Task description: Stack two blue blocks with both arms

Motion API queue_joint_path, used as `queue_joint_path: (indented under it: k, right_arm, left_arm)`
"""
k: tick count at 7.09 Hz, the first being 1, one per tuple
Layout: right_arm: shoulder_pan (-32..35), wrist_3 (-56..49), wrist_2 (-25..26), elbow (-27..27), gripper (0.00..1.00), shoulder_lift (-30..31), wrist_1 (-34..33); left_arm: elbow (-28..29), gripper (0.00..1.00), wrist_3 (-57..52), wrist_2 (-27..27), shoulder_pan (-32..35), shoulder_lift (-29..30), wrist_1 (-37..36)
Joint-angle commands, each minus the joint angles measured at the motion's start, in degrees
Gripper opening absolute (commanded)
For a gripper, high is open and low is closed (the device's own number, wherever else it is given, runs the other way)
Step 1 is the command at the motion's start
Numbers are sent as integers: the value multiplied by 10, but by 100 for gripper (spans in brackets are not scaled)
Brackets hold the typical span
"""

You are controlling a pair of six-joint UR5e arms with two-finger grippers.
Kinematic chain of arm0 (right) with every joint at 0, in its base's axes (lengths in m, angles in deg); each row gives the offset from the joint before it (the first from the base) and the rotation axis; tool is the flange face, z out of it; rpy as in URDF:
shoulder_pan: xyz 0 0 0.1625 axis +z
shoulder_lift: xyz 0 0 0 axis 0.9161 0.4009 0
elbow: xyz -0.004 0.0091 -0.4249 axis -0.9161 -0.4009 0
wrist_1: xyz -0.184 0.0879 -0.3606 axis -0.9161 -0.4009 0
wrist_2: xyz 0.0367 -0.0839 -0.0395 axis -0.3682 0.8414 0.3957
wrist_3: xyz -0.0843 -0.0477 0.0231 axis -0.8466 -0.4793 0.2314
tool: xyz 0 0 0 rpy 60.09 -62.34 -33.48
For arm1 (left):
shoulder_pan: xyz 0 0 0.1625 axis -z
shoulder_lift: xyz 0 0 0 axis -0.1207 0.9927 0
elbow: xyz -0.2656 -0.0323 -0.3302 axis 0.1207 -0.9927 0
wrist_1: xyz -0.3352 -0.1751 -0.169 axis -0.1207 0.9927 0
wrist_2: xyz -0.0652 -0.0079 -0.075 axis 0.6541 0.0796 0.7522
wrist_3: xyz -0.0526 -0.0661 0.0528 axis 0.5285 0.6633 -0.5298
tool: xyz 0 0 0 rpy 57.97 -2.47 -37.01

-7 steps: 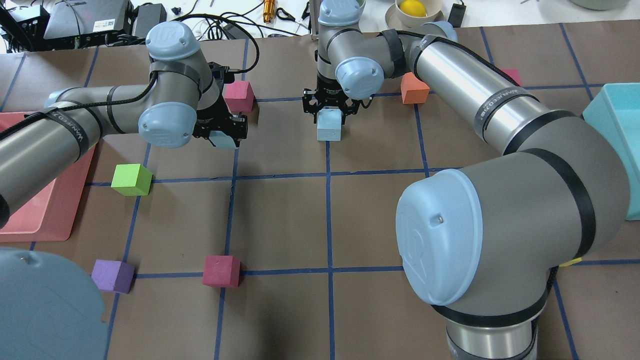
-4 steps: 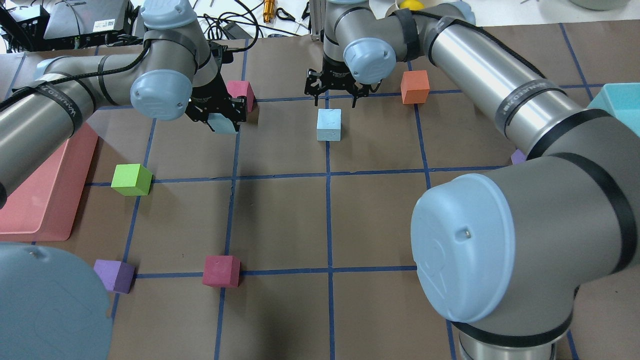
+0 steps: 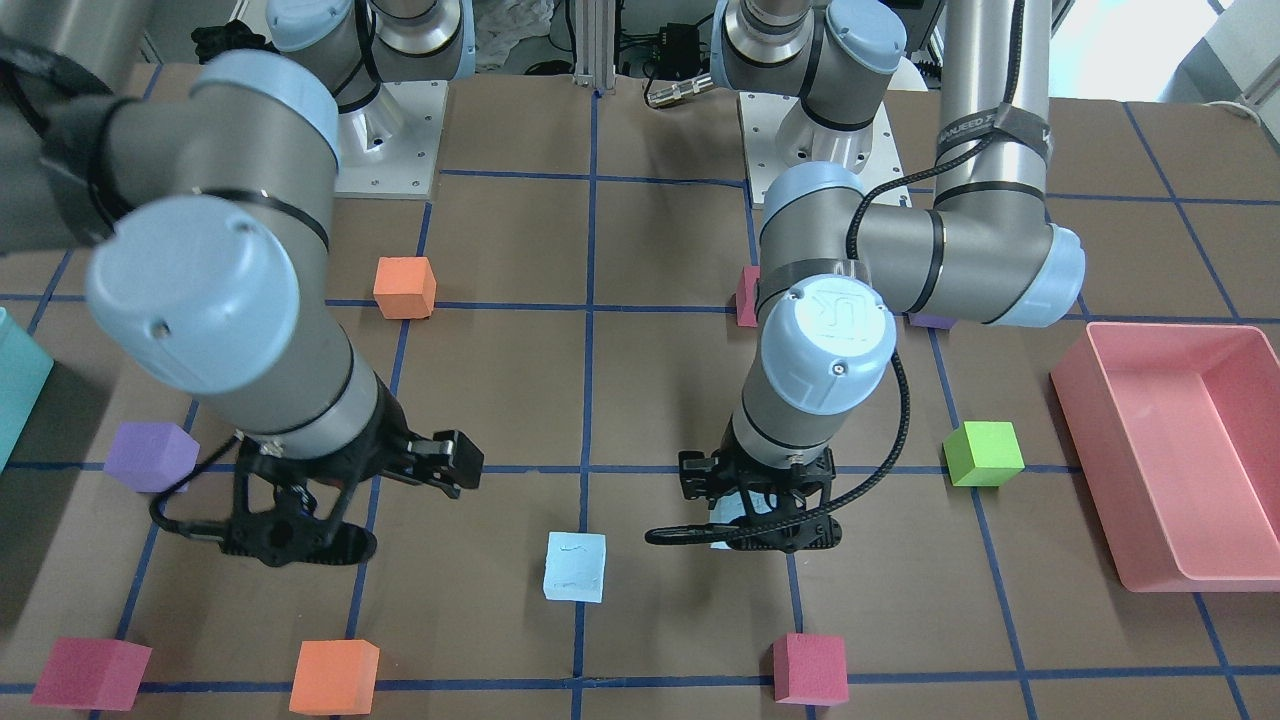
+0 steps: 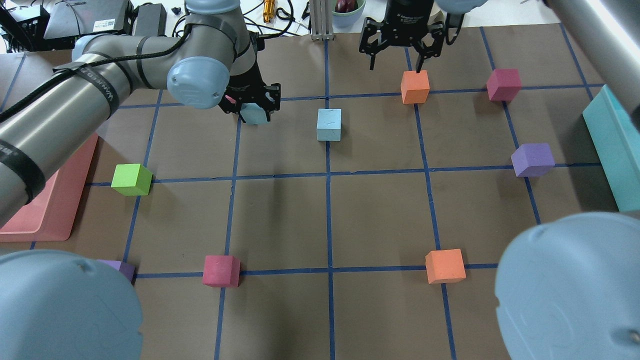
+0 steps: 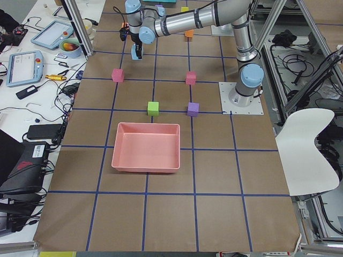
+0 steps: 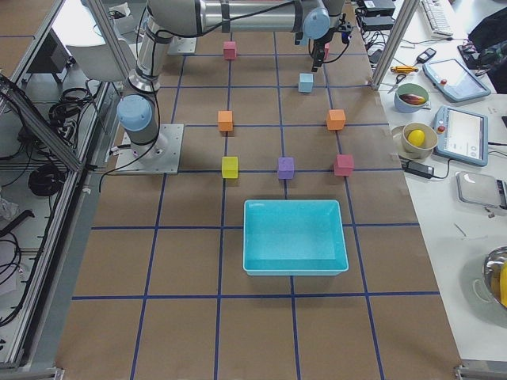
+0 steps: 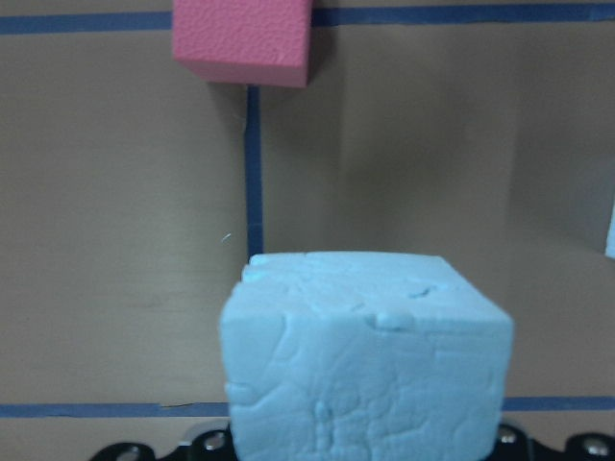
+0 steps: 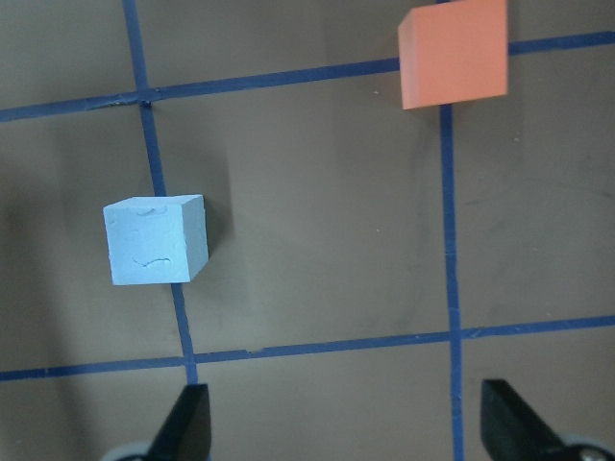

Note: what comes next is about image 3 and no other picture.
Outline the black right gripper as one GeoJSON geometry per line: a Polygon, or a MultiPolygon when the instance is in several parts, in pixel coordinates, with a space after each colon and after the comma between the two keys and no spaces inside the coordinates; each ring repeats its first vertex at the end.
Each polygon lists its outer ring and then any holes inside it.
{"type": "Polygon", "coordinates": [[[462,430],[417,434],[396,400],[378,400],[366,427],[320,457],[278,457],[247,438],[236,459],[220,550],[270,568],[366,562],[378,548],[375,534],[344,520],[360,483],[384,475],[460,498],[479,487],[483,469],[483,451],[462,430]]]}

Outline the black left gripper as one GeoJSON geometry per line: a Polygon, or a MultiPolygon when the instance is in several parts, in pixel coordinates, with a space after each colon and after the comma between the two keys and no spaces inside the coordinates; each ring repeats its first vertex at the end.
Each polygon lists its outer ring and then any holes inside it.
{"type": "MultiPolygon", "coordinates": [[[[831,501],[832,480],[836,477],[835,459],[826,448],[814,461],[790,469],[769,468],[750,457],[733,445],[723,452],[707,456],[700,451],[678,454],[678,480],[686,500],[707,498],[712,510],[718,498],[739,492],[748,515],[735,524],[680,527],[681,544],[714,544],[719,533],[737,529],[758,529],[777,521],[794,519],[806,510],[806,498],[814,493],[820,502],[831,501]],[[774,511],[760,515],[753,511],[748,492],[754,491],[774,498],[774,511]]],[[[831,515],[800,521],[795,527],[771,530],[759,536],[728,539],[724,543],[737,551],[769,551],[795,553],[801,550],[832,550],[844,537],[842,528],[831,515]]]]}

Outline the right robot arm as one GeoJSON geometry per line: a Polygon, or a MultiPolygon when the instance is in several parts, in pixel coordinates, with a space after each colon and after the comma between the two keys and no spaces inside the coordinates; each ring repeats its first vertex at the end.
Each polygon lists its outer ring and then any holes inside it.
{"type": "Polygon", "coordinates": [[[90,251],[86,300],[150,375],[233,425],[230,516],[160,529],[268,566],[355,565],[344,514],[388,477],[479,486],[460,430],[410,429],[325,305],[340,117],[392,79],[474,70],[467,1],[271,1],[273,50],[210,59],[188,96],[125,94],[150,1],[3,4],[3,251],[90,251]]]}

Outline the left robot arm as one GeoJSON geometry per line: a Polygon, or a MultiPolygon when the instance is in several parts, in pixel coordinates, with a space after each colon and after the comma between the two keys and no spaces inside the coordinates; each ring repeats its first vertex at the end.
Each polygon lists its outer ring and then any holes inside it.
{"type": "Polygon", "coordinates": [[[931,168],[868,190],[858,170],[810,158],[765,191],[756,352],[718,450],[678,456],[685,498],[742,507],[652,529],[648,543],[835,547],[835,511],[876,487],[908,438],[897,315],[1047,327],[1076,301],[1085,251],[1044,202],[1052,5],[951,1],[945,24],[931,168]],[[865,480],[833,495],[831,441],[886,372],[899,384],[895,441],[865,480]]]}

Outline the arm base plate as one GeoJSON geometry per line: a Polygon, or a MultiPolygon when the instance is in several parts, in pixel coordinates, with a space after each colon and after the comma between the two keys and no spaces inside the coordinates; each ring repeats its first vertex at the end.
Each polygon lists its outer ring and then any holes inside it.
{"type": "Polygon", "coordinates": [[[858,176],[867,190],[904,176],[884,106],[869,126],[851,132],[815,124],[799,100],[777,94],[739,94],[742,147],[751,205],[762,209],[776,178],[805,161],[832,161],[858,176]]]}
{"type": "Polygon", "coordinates": [[[447,81],[383,85],[364,108],[338,115],[338,199],[429,200],[436,178],[447,81]]]}

